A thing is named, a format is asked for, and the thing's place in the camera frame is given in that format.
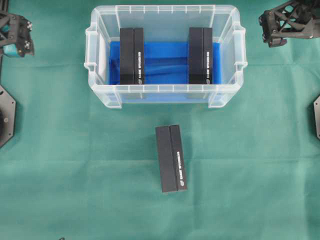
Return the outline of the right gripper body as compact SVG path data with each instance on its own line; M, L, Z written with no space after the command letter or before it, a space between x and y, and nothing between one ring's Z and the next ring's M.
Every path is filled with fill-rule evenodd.
M288 38L314 39L320 37L320 2L318 0L289 0L265 10L258 18L262 39L270 48L281 47Z

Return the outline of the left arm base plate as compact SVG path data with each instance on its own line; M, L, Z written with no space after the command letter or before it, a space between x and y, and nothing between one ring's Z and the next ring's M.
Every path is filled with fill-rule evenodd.
M13 136L15 131L15 99L0 86L0 147L2 148Z

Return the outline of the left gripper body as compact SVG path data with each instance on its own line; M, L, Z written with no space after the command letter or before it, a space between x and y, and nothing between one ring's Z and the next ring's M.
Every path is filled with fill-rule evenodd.
M3 46L16 45L25 55L34 55L34 43L31 38L32 22L21 15L11 13L0 14L0 55Z

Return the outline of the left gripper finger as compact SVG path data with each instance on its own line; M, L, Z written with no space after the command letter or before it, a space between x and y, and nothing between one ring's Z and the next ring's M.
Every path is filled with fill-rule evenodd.
M2 47L3 55L10 58L22 58L23 52L17 49L15 44L5 45Z

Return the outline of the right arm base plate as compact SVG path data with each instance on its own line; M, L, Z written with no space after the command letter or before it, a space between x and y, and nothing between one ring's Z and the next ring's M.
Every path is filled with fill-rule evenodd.
M313 102L316 137L320 140L320 96Z

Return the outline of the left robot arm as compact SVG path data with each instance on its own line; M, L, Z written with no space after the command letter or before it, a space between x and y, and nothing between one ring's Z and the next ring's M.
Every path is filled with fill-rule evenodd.
M31 38L32 22L25 17L8 12L9 2L0 2L0 54L10 58L34 55Z

